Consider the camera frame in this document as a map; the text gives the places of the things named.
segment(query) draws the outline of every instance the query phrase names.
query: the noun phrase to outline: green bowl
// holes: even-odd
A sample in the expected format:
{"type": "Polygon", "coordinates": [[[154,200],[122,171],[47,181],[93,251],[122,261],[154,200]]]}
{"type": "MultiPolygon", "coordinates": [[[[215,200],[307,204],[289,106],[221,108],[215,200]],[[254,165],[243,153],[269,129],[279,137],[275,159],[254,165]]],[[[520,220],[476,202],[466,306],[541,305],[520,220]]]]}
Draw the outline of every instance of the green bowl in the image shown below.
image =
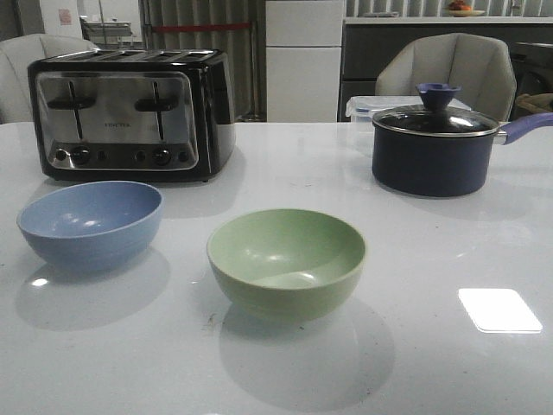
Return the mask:
{"type": "Polygon", "coordinates": [[[350,296],[365,259],[361,234],[320,212],[275,209],[227,222],[207,242],[221,290],[254,316],[302,322],[350,296]]]}

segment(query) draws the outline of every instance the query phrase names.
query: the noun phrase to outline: purple lid knob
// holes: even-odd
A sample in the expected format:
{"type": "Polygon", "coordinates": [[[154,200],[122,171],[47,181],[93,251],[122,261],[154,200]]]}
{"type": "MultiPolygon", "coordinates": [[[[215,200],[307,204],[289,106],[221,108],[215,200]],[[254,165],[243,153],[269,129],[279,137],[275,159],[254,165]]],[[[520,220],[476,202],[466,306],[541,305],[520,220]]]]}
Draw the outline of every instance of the purple lid knob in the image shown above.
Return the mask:
{"type": "Polygon", "coordinates": [[[424,107],[432,112],[440,112],[446,109],[461,90],[460,86],[449,86],[449,84],[426,83],[416,86],[418,94],[423,100],[424,107]]]}

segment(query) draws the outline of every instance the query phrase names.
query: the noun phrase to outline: black toaster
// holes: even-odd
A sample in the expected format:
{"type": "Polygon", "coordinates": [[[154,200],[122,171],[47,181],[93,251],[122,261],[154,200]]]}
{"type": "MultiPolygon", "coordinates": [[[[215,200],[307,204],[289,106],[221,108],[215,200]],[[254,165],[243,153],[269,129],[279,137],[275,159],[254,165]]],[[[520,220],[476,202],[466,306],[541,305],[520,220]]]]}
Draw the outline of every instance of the black toaster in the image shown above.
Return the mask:
{"type": "Polygon", "coordinates": [[[102,50],[29,66],[42,171],[57,180],[206,181],[235,143],[219,50],[102,50]]]}

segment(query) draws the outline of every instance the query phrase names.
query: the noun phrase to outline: pot lid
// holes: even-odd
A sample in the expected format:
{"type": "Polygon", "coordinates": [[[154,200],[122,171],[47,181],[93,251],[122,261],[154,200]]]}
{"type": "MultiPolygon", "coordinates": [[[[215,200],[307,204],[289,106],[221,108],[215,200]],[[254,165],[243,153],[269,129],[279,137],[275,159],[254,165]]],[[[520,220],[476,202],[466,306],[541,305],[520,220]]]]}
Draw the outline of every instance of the pot lid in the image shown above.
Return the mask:
{"type": "Polygon", "coordinates": [[[372,122],[386,130],[431,137],[479,137],[499,129],[499,123],[485,114],[447,106],[459,87],[419,84],[417,89],[424,105],[377,112],[372,122]]]}

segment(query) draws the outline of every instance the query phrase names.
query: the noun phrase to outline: chair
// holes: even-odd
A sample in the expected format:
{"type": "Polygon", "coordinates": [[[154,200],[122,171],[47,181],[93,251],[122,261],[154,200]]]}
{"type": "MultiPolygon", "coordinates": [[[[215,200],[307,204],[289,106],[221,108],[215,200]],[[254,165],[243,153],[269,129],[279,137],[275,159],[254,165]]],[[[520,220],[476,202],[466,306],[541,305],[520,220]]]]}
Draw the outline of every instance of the chair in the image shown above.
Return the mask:
{"type": "Polygon", "coordinates": [[[44,34],[0,41],[0,123],[33,120],[27,74],[31,62],[94,48],[83,39],[44,34]]]}
{"type": "Polygon", "coordinates": [[[508,119],[517,88],[507,45],[464,33],[408,44],[378,76],[376,94],[417,95],[423,82],[461,86],[457,99],[497,120],[508,119]]]}

